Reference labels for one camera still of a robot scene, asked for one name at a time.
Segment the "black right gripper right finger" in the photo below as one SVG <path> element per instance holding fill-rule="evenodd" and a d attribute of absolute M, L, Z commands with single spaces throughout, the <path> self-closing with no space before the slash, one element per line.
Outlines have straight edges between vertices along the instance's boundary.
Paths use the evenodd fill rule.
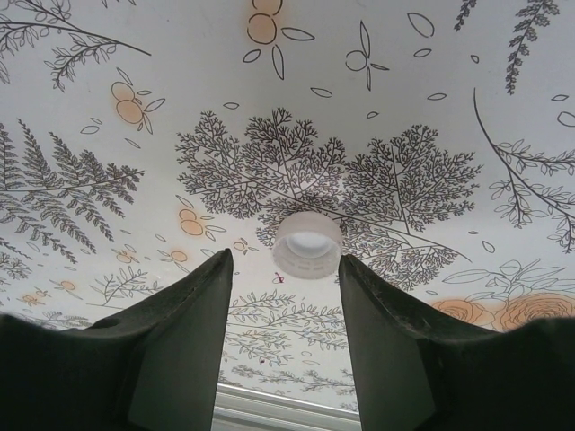
<path fill-rule="evenodd" d="M 573 319 L 487 330 L 351 255 L 340 261 L 339 283 L 363 429 L 573 429 Z"/>

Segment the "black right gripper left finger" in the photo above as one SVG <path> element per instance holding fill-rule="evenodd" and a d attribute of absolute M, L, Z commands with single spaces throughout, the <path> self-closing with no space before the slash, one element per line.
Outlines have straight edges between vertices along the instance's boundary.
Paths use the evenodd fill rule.
<path fill-rule="evenodd" d="M 219 251 L 82 330 L 3 315 L 2 429 L 210 429 L 233 274 Z"/>

